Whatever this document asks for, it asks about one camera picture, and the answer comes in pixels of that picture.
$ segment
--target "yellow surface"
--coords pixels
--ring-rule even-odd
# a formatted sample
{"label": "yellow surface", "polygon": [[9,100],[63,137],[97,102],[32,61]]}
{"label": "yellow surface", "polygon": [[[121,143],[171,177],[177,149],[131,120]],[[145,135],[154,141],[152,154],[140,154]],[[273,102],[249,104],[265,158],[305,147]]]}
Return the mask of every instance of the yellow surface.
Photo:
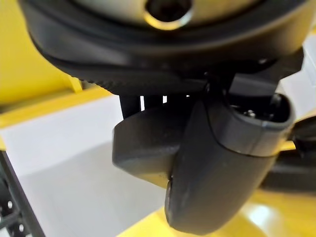
{"label": "yellow surface", "polygon": [[0,137],[0,151],[5,151],[4,141],[1,137]]}
{"label": "yellow surface", "polygon": [[0,1],[0,106],[69,89],[78,79],[50,65],[34,48],[16,0]]}
{"label": "yellow surface", "polygon": [[[119,237],[194,237],[170,228],[163,208]],[[223,228],[206,237],[316,237],[316,197],[257,191]]]}
{"label": "yellow surface", "polygon": [[47,62],[35,49],[17,0],[0,0],[0,128],[110,95]]}
{"label": "yellow surface", "polygon": [[0,128],[14,125],[25,120],[33,119],[38,116],[43,116],[58,110],[66,109],[71,106],[86,103],[109,95],[111,95],[110,92],[101,87],[95,86],[78,94],[65,94],[64,96],[58,96],[57,98],[23,106],[21,108],[1,114]]}
{"label": "yellow surface", "polygon": [[287,141],[282,146],[282,151],[295,150],[295,145],[292,141]]}

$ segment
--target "black plastic housing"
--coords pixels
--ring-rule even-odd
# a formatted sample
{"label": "black plastic housing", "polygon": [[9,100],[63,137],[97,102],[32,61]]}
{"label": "black plastic housing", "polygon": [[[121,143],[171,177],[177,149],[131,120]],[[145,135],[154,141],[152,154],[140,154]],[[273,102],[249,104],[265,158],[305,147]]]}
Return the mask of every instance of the black plastic housing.
{"label": "black plastic housing", "polygon": [[112,22],[70,0],[19,2],[34,44],[48,61],[120,95],[201,91],[203,72],[194,78],[186,72],[291,54],[309,32],[316,3],[265,0],[234,18],[166,34]]}

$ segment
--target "black metal rack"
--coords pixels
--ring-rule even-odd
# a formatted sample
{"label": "black metal rack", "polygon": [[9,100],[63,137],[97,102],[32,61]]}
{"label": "black metal rack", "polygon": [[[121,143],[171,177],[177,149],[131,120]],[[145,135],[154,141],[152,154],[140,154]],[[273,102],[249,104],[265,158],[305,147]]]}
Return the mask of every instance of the black metal rack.
{"label": "black metal rack", "polygon": [[0,152],[0,230],[11,237],[45,237],[5,151]]}

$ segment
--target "circular hole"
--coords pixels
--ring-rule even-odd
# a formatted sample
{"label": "circular hole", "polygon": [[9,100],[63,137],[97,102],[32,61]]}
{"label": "circular hole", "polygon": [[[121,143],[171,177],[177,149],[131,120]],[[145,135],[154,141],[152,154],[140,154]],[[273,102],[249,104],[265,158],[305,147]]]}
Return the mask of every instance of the circular hole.
{"label": "circular hole", "polygon": [[22,224],[19,225],[19,231],[23,232],[24,231],[24,226]]}
{"label": "circular hole", "polygon": [[8,208],[12,209],[12,207],[13,207],[13,203],[11,201],[8,201]]}
{"label": "circular hole", "polygon": [[145,6],[155,19],[162,22],[179,20],[191,7],[191,0],[149,0]]}

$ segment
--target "screw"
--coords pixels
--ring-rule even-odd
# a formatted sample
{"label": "screw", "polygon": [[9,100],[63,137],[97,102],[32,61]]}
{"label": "screw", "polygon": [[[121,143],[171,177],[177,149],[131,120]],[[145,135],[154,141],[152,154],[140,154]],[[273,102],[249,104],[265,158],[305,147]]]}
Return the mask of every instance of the screw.
{"label": "screw", "polygon": [[255,114],[252,110],[248,110],[248,111],[246,112],[246,115],[249,116],[249,117],[251,117],[251,118],[255,118],[255,117],[256,117],[256,114]]}

